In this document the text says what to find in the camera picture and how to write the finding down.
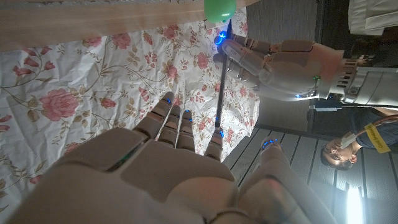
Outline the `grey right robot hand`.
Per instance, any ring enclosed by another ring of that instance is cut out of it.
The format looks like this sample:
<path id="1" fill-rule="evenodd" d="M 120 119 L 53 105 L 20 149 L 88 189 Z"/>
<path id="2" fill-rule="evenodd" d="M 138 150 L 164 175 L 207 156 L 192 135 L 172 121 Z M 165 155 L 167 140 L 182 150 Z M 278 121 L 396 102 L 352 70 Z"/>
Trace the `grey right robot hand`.
<path id="1" fill-rule="evenodd" d="M 276 138 L 263 140 L 259 167 L 243 184 L 220 160 L 221 128 L 197 154 L 192 114 L 173 97 L 166 93 L 134 129 L 111 129 L 61 157 L 9 223 L 335 222 Z"/>

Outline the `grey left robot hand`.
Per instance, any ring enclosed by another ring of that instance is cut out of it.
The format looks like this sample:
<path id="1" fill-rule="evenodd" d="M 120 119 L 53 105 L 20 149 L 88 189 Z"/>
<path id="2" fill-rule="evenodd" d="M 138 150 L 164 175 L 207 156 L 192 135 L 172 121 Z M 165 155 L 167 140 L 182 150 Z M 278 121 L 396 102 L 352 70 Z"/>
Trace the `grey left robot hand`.
<path id="1" fill-rule="evenodd" d="M 222 32 L 214 38 L 213 61 L 258 95 L 280 101 L 327 98 L 343 63 L 343 51 L 312 40 L 278 44 Z"/>

